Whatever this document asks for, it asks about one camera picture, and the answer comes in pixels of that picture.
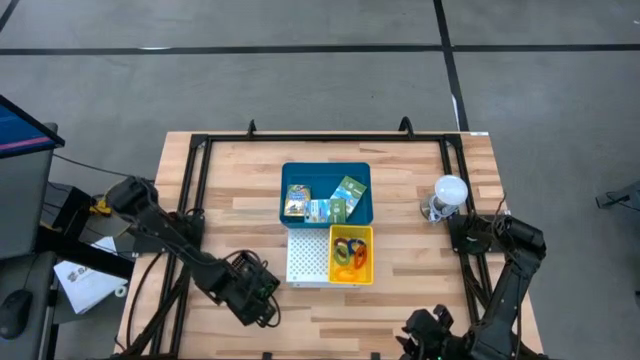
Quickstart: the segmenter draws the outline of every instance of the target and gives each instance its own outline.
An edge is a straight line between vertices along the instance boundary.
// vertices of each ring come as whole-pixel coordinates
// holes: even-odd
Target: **wooden table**
[[[155,183],[160,205],[166,210],[178,204],[191,134],[167,134]],[[480,213],[493,213],[502,198],[502,187],[491,141],[486,135],[468,133],[462,139],[476,208]],[[453,149],[450,153],[456,173]],[[279,222],[278,211],[280,174],[283,163],[289,161],[370,164],[375,217],[373,286],[320,290],[286,285],[287,230]],[[187,208],[193,204],[198,168]],[[427,223],[418,207],[442,175],[435,142],[215,143],[204,200],[202,250],[221,257],[249,248],[268,260],[269,270],[283,282],[276,292],[282,323],[275,329],[243,327],[230,311],[214,305],[192,283],[180,358],[259,359],[262,352],[272,352],[275,358],[367,359],[371,352],[380,352],[383,358],[397,359],[401,347],[394,335],[401,334],[404,321],[414,310],[431,310],[437,304],[448,306],[455,319],[452,332],[462,335],[469,327],[469,316],[458,257],[451,250],[445,224]],[[118,335],[121,342],[132,294],[152,258],[147,255],[136,261]],[[487,255],[487,260],[495,285],[503,257]],[[166,256],[158,261],[141,291],[133,338],[156,311],[165,263]],[[541,352],[528,296],[522,316],[523,342]],[[164,352],[168,351],[173,319],[169,314]]]

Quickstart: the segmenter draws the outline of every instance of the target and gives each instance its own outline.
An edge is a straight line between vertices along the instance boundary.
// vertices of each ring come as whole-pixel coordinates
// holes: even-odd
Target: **computer monitor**
[[[0,159],[62,146],[55,132],[0,95]]]

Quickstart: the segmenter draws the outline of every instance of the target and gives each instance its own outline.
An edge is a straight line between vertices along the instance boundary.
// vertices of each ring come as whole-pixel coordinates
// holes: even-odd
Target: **light bulb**
[[[436,181],[436,196],[447,205],[458,206],[467,200],[467,184],[457,176],[445,175]]]

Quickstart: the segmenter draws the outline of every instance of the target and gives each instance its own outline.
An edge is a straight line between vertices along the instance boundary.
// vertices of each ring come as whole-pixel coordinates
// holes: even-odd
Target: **blue bin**
[[[331,223],[305,223],[304,217],[284,216],[284,201],[289,185],[311,187],[311,199],[329,199],[345,176],[365,185],[358,205],[347,218],[347,225],[369,225],[373,221],[371,169],[367,163],[286,163],[282,166],[280,221],[291,229],[328,229]]]

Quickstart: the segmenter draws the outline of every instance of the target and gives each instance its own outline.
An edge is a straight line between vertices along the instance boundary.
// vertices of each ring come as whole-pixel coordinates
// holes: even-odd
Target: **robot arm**
[[[503,360],[511,359],[517,348],[511,328],[546,255],[542,231],[511,216],[489,222],[472,214],[464,226],[478,240],[496,239],[507,257],[484,316],[463,337],[457,337],[449,331],[453,319],[446,307],[436,307],[437,319],[424,309],[415,311],[403,328],[412,340],[398,337],[405,350],[402,360]],[[522,347],[519,359],[539,358],[546,357]]]
[[[190,270],[196,286],[216,304],[225,302],[243,325],[268,326],[276,313],[270,303],[280,281],[265,269],[252,251],[240,251],[233,261],[201,252],[189,241],[201,237],[195,226],[204,216],[166,213],[158,192],[147,180],[129,177],[106,195],[109,206],[132,226],[130,232],[160,241]]]

